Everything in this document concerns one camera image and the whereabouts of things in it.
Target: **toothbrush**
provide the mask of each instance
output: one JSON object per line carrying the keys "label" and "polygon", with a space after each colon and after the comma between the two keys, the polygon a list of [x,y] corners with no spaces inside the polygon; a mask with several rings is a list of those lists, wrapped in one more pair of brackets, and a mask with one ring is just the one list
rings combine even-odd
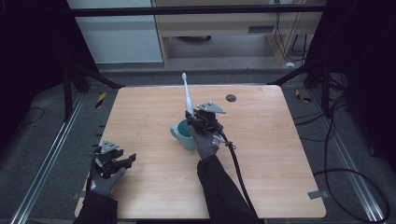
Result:
{"label": "toothbrush", "polygon": [[181,75],[181,77],[183,77],[184,89],[185,89],[185,92],[186,92],[186,110],[191,114],[192,117],[194,117],[194,110],[193,110],[193,107],[192,107],[192,100],[190,98],[189,86],[187,85],[187,75],[186,75],[186,73],[183,73]]}

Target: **teal cup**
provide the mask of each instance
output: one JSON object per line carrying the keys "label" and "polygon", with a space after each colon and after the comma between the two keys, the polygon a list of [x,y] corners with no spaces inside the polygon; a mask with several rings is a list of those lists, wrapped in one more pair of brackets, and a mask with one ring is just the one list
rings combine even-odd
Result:
{"label": "teal cup", "polygon": [[189,124],[186,119],[183,119],[178,125],[172,125],[170,131],[184,148],[195,149],[195,141],[189,132]]}

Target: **black horizontal bar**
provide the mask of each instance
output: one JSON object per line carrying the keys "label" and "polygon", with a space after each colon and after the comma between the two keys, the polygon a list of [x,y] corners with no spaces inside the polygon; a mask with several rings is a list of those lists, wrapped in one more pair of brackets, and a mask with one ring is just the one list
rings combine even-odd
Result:
{"label": "black horizontal bar", "polygon": [[275,12],[317,12],[329,9],[326,4],[314,5],[242,5],[203,7],[122,7],[84,8],[70,10],[49,10],[49,14],[67,14],[74,17],[143,16],[180,14],[221,14],[221,13],[275,13]]}

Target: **white wall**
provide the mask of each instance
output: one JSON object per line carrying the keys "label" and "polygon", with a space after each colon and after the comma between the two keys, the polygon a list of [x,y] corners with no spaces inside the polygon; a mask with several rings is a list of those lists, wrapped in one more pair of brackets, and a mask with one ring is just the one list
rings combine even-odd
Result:
{"label": "white wall", "polygon": [[[71,8],[151,7],[149,0],[68,0]],[[153,16],[81,17],[78,26],[96,63],[162,63]]]}

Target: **gloved hand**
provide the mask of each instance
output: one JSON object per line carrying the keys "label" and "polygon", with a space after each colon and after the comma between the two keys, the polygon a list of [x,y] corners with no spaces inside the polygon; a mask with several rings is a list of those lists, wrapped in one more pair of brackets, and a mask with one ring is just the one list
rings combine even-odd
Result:
{"label": "gloved hand", "polygon": [[125,167],[120,168],[109,179],[105,179],[99,173],[95,173],[92,177],[91,191],[109,197],[114,185],[125,173]]}
{"label": "gloved hand", "polygon": [[189,125],[189,132],[195,140],[201,160],[208,156],[216,155],[219,149],[219,141],[213,135],[219,136],[219,132],[198,134],[192,125]]}

